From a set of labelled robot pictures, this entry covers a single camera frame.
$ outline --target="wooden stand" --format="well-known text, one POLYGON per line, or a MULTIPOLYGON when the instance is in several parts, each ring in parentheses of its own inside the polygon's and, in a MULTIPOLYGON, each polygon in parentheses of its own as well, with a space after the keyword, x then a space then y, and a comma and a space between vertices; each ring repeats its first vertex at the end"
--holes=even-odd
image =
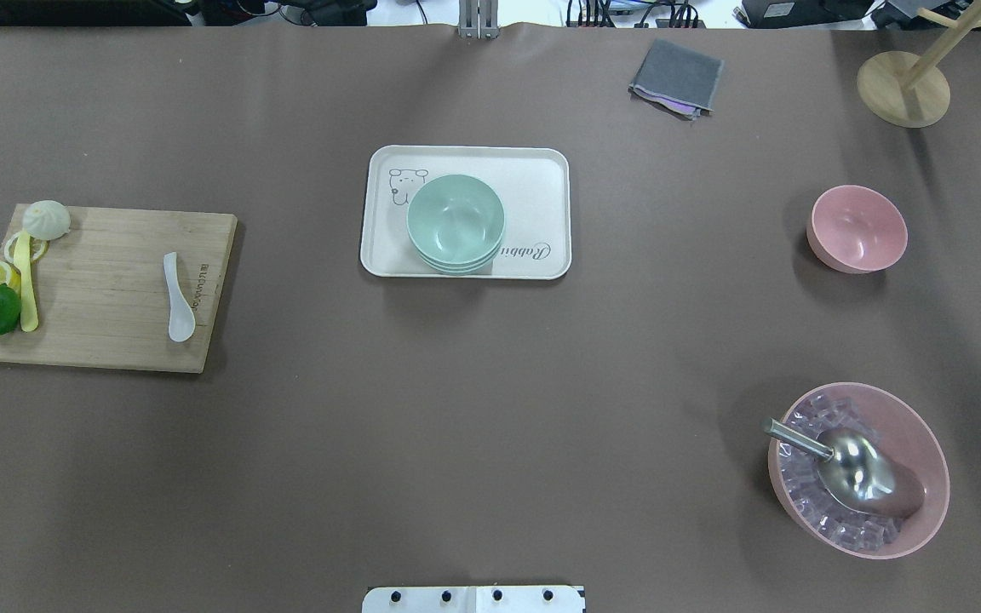
POLYGON ((949 30, 921 57, 906 51, 885 51, 873 55, 858 70, 861 100, 881 119, 903 128, 925 128, 949 110, 949 81, 938 70, 938 62, 967 32, 981 27, 981 0, 974 0, 958 20, 926 9, 920 9, 919 16, 949 30))

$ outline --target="yellow knife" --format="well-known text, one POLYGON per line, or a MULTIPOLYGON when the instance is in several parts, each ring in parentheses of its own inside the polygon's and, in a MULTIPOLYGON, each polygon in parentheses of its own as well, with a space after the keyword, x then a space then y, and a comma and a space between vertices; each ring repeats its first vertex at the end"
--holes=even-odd
POLYGON ((36 315, 36 295, 32 293, 32 265, 28 260, 31 251, 30 234, 22 230, 17 234, 17 242, 14 244, 14 266, 20 272, 20 329, 22 331, 33 331, 40 325, 40 318, 36 315))

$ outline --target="round wooden base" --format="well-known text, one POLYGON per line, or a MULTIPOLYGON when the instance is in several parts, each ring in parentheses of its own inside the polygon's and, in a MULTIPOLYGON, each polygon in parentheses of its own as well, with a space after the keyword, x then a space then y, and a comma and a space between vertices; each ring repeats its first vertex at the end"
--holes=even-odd
POLYGON ((885 51, 861 65, 858 94, 884 121, 904 128, 925 128, 949 110, 949 81, 936 66, 910 89, 899 87, 918 59, 919 55, 907 51, 885 51))

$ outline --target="pink bowl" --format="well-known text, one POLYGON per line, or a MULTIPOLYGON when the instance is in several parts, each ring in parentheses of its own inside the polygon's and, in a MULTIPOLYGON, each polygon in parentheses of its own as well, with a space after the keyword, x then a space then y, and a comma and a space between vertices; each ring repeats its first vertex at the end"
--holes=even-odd
POLYGON ((915 471, 916 476, 926 486, 926 501, 922 508, 903 522, 899 536, 895 541, 885 544, 876 551, 850 551, 848 548, 837 546, 821 536, 797 513, 794 500, 786 491, 782 482, 782 473, 778 463, 778 441, 772 439, 771 450, 767 453, 767 466, 771 471, 771 486, 786 513, 793 517, 801 528, 810 535, 828 543, 842 553, 856 555, 866 559, 900 558, 918 551, 924 544, 941 529, 945 514, 949 511, 949 466, 945 463, 945 454, 935 438, 930 427, 922 421, 903 400, 892 396, 883 389, 865 385, 864 383, 830 383, 817 387, 801 396, 794 406, 783 415, 782 422, 789 419, 794 408, 815 393, 824 392, 829 399, 849 398, 858 408, 865 426, 879 432, 881 441, 877 447, 894 461, 915 471))
POLYGON ((907 249, 907 224, 892 201, 861 186, 832 187, 807 225, 812 252, 841 272, 883 271, 907 249))

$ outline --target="white floor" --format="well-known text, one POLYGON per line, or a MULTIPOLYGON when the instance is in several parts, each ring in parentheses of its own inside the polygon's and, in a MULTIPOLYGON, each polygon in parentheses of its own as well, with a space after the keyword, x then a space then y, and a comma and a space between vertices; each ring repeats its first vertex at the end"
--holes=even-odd
MULTIPOLYGON (((577 18, 577 5, 575 1, 570 12, 571 19, 577 18)), ((426 19, 429 23, 444 23, 455 25, 460 14, 459 0, 421 0, 422 8, 426 12, 426 19)), ((617 0, 621 5, 629 5, 629 0, 617 0)), ((567 20, 568 0, 498 0, 498 23, 499 25, 509 25, 518 22, 538 23, 543 25, 562 26, 567 20)), ((698 10, 703 22, 708 28, 744 28, 743 25, 732 16, 732 10, 740 4, 740 0, 692 0, 692 5, 698 10)), ((268 3, 267 12, 277 8, 277 4, 268 3)), ((655 25, 656 19, 667 19, 670 9, 667 7, 654 8, 650 12, 647 22, 650 27, 655 25)), ((614 21, 619 27, 631 27, 641 19, 645 12, 644 4, 641 9, 632 15, 617 16, 614 21)), ((370 25, 416 25, 423 23, 422 15, 416 0, 377 0, 377 8, 367 14, 370 25)), ((260 20, 279 20, 283 19, 279 15, 269 17, 257 17, 252 22, 260 20)), ((865 17, 863 20, 855 22, 842 22, 840 24, 828 24, 830 30, 874 30, 872 20, 865 17)))

